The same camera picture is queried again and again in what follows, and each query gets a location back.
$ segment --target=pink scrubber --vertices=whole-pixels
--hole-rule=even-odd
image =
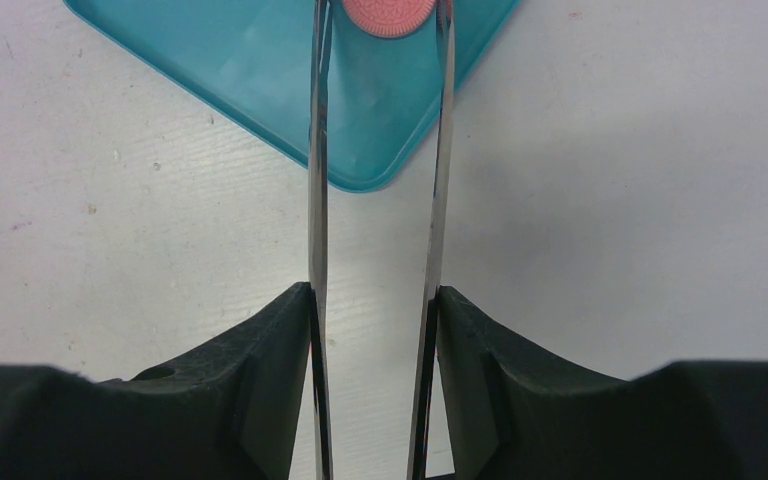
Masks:
[[[412,33],[431,15],[435,0],[343,0],[349,18],[361,30],[382,38]]]

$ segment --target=tongs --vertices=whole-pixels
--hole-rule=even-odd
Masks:
[[[308,273],[313,290],[311,314],[311,365],[314,386],[317,479],[334,477],[328,403],[328,370],[325,352],[325,305],[328,284],[328,65],[331,56],[333,9],[330,0],[314,0],[313,52],[311,57],[310,152],[308,161]],[[425,268],[422,318],[417,352],[411,418],[408,480],[425,479],[428,420],[438,323],[438,294],[443,261],[443,231],[449,192],[452,156],[452,110],[455,90],[455,21],[451,0],[437,0],[437,51],[443,88],[437,134],[437,160],[432,194],[428,258]]]

